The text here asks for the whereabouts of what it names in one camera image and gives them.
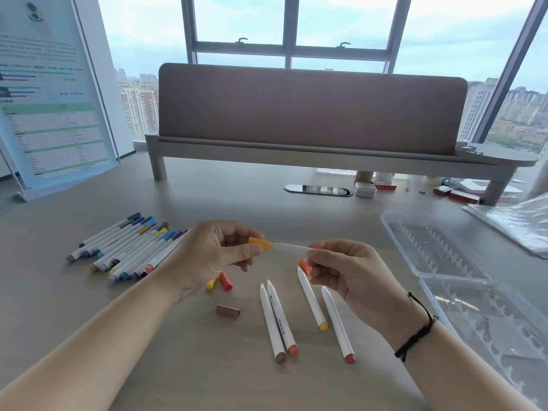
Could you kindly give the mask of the person's left hand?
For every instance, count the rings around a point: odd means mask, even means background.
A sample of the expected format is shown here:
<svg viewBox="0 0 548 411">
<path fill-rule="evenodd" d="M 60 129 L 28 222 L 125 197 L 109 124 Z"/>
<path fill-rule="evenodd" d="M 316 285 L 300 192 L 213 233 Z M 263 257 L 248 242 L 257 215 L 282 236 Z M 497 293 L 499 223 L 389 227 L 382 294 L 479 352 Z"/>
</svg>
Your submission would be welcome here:
<svg viewBox="0 0 548 411">
<path fill-rule="evenodd" d="M 204 287 L 230 266 L 248 272 L 252 265 L 223 265 L 223 247 L 249 243 L 264 234 L 236 221 L 209 220 L 195 226 L 161 270 L 177 301 Z"/>
</svg>

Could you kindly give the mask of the person's right hand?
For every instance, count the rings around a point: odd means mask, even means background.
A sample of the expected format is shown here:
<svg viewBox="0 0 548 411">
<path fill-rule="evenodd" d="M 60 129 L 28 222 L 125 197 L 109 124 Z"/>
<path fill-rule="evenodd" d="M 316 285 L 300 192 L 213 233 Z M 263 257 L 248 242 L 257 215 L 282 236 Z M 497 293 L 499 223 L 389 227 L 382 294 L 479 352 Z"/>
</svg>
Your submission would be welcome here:
<svg viewBox="0 0 548 411">
<path fill-rule="evenodd" d="M 370 245 L 345 239 L 317 241 L 308 259 L 337 269 L 338 280 L 311 280 L 335 290 L 353 313 L 386 340 L 408 338 L 428 317 Z"/>
</svg>

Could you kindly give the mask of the white marker pen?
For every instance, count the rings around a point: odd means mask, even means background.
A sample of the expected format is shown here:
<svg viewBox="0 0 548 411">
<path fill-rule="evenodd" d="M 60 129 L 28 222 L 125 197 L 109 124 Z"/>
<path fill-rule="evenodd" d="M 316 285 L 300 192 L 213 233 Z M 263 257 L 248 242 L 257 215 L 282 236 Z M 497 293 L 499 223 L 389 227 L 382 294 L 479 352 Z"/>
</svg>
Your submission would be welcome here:
<svg viewBox="0 0 548 411">
<path fill-rule="evenodd" d="M 309 251 L 313 249 L 305 246 L 288 244 L 288 243 L 271 243 L 270 248 L 272 250 L 277 250 L 283 253 L 298 255 L 299 257 L 307 257 Z"/>
</svg>

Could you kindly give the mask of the person's left forearm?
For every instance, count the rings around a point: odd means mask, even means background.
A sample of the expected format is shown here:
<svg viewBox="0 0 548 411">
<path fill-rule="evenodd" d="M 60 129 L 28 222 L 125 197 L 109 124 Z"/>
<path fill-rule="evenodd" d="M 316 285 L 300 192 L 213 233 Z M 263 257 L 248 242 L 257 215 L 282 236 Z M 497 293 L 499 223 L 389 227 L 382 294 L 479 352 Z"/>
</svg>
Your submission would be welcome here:
<svg viewBox="0 0 548 411">
<path fill-rule="evenodd" d="M 171 265 L 126 290 L 4 387 L 0 411 L 108 411 L 187 279 Z"/>
</svg>

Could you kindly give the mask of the white marker with yellow end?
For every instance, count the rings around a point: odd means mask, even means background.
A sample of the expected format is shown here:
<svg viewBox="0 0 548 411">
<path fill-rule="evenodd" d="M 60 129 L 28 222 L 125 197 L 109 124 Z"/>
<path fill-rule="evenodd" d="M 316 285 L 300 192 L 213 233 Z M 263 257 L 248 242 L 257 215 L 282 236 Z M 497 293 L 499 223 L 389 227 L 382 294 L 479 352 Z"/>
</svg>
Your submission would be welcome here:
<svg viewBox="0 0 548 411">
<path fill-rule="evenodd" d="M 310 306 L 310 309 L 315 319 L 317 327 L 319 328 L 320 331 L 327 331 L 329 328 L 327 321 L 319 306 L 319 302 L 317 301 L 317 298 L 312 290 L 311 284 L 309 280 L 307 279 L 307 275 L 305 274 L 305 272 L 302 270 L 301 267 L 297 268 L 297 274 L 298 274 L 300 285 L 305 294 L 305 298 Z"/>
</svg>

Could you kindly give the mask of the white marker with red end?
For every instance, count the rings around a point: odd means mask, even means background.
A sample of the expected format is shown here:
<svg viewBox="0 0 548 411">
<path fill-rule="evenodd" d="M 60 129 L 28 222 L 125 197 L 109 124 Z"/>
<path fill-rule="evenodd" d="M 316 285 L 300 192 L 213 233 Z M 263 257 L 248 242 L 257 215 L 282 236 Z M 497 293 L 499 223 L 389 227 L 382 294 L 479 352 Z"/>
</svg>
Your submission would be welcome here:
<svg viewBox="0 0 548 411">
<path fill-rule="evenodd" d="M 333 301 L 329 289 L 325 286 L 321 286 L 321 294 L 325 302 L 329 317 L 331 319 L 332 327 L 337 337 L 342 356 L 344 357 L 347 364 L 355 364 L 356 358 L 352 349 L 352 345 L 350 344 L 344 325 L 341 321 L 339 312 Z"/>
</svg>

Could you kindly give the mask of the white marker with orange end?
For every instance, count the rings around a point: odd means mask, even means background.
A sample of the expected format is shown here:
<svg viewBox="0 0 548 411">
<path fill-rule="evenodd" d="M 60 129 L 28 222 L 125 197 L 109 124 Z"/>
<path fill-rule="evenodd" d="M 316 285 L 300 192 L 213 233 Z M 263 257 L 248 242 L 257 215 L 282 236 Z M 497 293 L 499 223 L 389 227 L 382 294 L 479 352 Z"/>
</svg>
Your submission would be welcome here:
<svg viewBox="0 0 548 411">
<path fill-rule="evenodd" d="M 278 329 L 281 333 L 285 349 L 289 356 L 296 357 L 298 354 L 297 343 L 295 342 L 295 338 L 291 332 L 282 304 L 277 295 L 277 291 L 269 279 L 266 281 L 266 290 L 277 320 Z"/>
</svg>

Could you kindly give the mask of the white marker with brown end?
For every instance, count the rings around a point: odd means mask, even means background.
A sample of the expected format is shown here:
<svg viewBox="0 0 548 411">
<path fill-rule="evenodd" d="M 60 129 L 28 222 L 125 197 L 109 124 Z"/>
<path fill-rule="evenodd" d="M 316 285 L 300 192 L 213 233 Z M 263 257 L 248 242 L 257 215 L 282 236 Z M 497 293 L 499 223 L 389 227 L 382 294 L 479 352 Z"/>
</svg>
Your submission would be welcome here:
<svg viewBox="0 0 548 411">
<path fill-rule="evenodd" d="M 270 298 L 264 283 L 260 283 L 259 295 L 260 295 L 261 305 L 263 308 L 267 330 L 268 330 L 270 341 L 271 341 L 273 355 L 275 357 L 275 362 L 277 364 L 282 364 L 286 361 L 287 355 L 286 355 L 285 346 L 278 328 L 276 316 L 273 311 Z"/>
</svg>

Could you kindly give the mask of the grey desk shelf riser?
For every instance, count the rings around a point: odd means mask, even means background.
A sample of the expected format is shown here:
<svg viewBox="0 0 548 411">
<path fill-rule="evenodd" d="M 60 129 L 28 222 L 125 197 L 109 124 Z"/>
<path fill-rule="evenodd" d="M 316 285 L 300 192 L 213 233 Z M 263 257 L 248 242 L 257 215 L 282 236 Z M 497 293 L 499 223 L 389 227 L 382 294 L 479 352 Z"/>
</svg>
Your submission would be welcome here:
<svg viewBox="0 0 548 411">
<path fill-rule="evenodd" d="M 145 135 L 156 181 L 167 178 L 164 158 L 218 160 L 285 166 L 302 166 L 363 172 L 387 172 L 443 178 L 488 180 L 481 201 L 496 206 L 518 168 L 536 165 L 538 159 L 489 144 L 469 143 L 451 156 L 364 151 L 329 147 L 262 144 L 252 142 L 174 138 Z"/>
</svg>

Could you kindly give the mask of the pile of capped colour markers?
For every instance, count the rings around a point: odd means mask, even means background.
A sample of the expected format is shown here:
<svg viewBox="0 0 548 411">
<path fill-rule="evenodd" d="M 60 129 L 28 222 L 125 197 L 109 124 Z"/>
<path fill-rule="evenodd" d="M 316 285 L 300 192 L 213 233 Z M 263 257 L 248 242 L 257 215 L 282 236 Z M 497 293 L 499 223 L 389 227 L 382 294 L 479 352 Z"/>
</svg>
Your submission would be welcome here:
<svg viewBox="0 0 548 411">
<path fill-rule="evenodd" d="M 137 212 L 81 241 L 66 260 L 92 260 L 90 272 L 107 273 L 110 285 L 139 281 L 159 267 L 188 232 Z"/>
</svg>

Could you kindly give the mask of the flat red box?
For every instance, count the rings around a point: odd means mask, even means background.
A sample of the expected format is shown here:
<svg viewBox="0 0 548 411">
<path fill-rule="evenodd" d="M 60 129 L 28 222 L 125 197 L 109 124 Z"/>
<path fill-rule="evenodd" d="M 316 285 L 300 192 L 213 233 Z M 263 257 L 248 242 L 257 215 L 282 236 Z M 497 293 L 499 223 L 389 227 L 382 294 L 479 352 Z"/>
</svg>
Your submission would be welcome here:
<svg viewBox="0 0 548 411">
<path fill-rule="evenodd" d="M 458 190 L 451 190 L 448 194 L 448 198 L 452 200 L 457 200 L 459 202 L 463 202 L 465 204 L 478 204 L 481 202 L 481 198 L 479 196 L 476 196 L 474 194 L 469 194 L 466 192 L 458 191 Z"/>
</svg>

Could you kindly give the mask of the clear plastic bag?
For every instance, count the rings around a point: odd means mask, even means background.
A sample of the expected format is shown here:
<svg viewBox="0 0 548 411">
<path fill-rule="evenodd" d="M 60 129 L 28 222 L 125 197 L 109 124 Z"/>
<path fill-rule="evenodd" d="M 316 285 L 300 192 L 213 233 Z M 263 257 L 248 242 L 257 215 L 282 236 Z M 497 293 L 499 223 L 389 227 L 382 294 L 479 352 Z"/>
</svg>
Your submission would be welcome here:
<svg viewBox="0 0 548 411">
<path fill-rule="evenodd" d="M 548 192 L 508 207 L 475 204 L 462 210 L 530 253 L 548 260 Z"/>
</svg>

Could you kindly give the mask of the printed information board stand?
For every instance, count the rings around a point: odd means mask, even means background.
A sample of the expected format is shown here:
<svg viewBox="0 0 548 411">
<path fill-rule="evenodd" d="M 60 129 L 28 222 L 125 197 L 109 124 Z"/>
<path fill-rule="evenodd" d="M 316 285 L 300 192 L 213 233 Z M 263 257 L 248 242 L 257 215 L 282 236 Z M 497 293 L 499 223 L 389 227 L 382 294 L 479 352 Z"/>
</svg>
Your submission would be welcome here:
<svg viewBox="0 0 548 411">
<path fill-rule="evenodd" d="M 24 202 L 120 164 L 74 0 L 0 0 L 0 155 Z"/>
</svg>

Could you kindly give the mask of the grey window frame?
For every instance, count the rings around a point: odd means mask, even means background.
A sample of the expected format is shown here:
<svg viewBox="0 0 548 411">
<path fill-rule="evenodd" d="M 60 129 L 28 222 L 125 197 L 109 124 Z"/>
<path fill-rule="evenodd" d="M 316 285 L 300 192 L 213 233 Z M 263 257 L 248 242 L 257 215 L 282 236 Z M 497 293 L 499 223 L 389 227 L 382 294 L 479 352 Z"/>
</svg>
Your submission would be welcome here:
<svg viewBox="0 0 548 411">
<path fill-rule="evenodd" d="M 292 59 L 353 60 L 360 62 L 382 62 L 384 74 L 392 74 L 401 45 L 412 0 L 397 0 L 391 21 L 390 32 L 383 49 L 362 49 L 350 46 L 309 47 L 297 44 L 298 13 L 300 0 L 284 0 L 282 44 L 236 44 L 218 41 L 199 41 L 197 37 L 195 0 L 180 0 L 186 54 L 189 64 L 198 64 L 198 54 L 226 54 L 247 56 L 273 56 L 284 58 L 284 68 L 290 69 Z"/>
</svg>

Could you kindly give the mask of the slanted grey window post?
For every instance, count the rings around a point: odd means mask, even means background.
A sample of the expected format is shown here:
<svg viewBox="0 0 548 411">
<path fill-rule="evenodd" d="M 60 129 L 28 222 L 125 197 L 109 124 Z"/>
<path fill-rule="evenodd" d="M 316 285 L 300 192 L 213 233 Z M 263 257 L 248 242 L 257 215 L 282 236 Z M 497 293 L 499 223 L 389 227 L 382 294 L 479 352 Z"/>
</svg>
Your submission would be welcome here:
<svg viewBox="0 0 548 411">
<path fill-rule="evenodd" d="M 497 81 L 491 99 L 472 138 L 472 143 L 482 144 L 503 105 L 503 102 L 523 64 L 526 54 L 548 11 L 548 0 L 534 0 L 524 26 Z"/>
</svg>

